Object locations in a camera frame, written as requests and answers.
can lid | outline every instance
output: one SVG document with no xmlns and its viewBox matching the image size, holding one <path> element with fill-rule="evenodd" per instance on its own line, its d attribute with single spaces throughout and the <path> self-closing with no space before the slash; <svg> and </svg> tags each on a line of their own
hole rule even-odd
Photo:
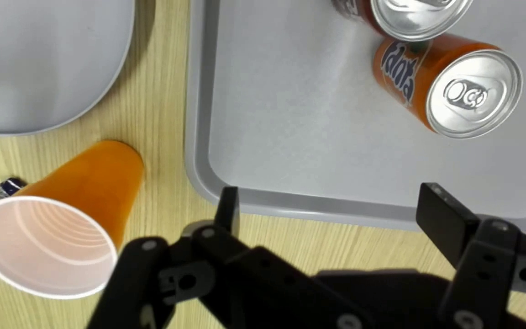
<svg viewBox="0 0 526 329">
<path fill-rule="evenodd" d="M 473 0 L 371 0 L 377 23 L 402 41 L 432 39 L 451 28 Z"/>
<path fill-rule="evenodd" d="M 501 50 L 478 50 L 455 60 L 438 75 L 427 96 L 431 127 L 466 139 L 503 123 L 522 94 L 522 72 Z"/>
</svg>

fanta logo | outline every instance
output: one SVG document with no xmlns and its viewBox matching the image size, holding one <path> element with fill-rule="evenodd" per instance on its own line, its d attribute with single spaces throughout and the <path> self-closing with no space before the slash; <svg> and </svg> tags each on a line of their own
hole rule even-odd
<svg viewBox="0 0 526 329">
<path fill-rule="evenodd" d="M 393 42 L 384 52 L 380 69 L 384 75 L 391 78 L 395 88 L 403 94 L 407 104 L 411 102 L 415 91 L 415 74 L 419 58 L 407 58 L 406 50 L 406 44 Z"/>
</svg>

plastic cup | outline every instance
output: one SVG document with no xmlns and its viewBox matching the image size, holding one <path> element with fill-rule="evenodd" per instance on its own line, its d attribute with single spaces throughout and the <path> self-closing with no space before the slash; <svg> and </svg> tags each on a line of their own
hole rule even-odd
<svg viewBox="0 0 526 329">
<path fill-rule="evenodd" d="M 102 290 L 142 177 L 139 154 L 105 140 L 0 200 L 0 279 L 56 299 Z"/>
</svg>

white plate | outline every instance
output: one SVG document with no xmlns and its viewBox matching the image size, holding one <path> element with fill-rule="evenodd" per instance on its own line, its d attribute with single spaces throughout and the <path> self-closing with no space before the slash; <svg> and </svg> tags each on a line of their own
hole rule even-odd
<svg viewBox="0 0 526 329">
<path fill-rule="evenodd" d="M 0 135 L 59 127 L 121 71 L 134 0 L 0 0 Z"/>
</svg>

screw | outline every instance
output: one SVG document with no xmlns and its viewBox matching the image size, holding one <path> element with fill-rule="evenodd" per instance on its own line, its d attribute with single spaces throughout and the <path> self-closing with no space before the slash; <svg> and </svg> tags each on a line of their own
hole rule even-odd
<svg viewBox="0 0 526 329">
<path fill-rule="evenodd" d="M 480 320 L 480 317 L 470 311 L 457 311 L 453 315 L 453 320 L 462 329 L 484 329 L 484 323 Z"/>
<path fill-rule="evenodd" d="M 213 230 L 211 228 L 207 228 L 204 231 L 202 231 L 202 236 L 205 237 L 205 238 L 210 238 L 213 235 L 215 235 L 215 230 Z"/>
<path fill-rule="evenodd" d="M 157 242 L 155 242 L 154 240 L 150 240 L 150 241 L 143 242 L 142 249 L 146 251 L 152 250 L 156 246 L 157 246 Z"/>
<path fill-rule="evenodd" d="M 363 329 L 363 323 L 353 314 L 342 314 L 336 321 L 338 329 Z"/>
<path fill-rule="evenodd" d="M 499 229 L 501 231 L 508 231 L 509 230 L 509 226 L 503 221 L 493 221 L 492 222 L 492 226 L 495 229 Z"/>
</svg>

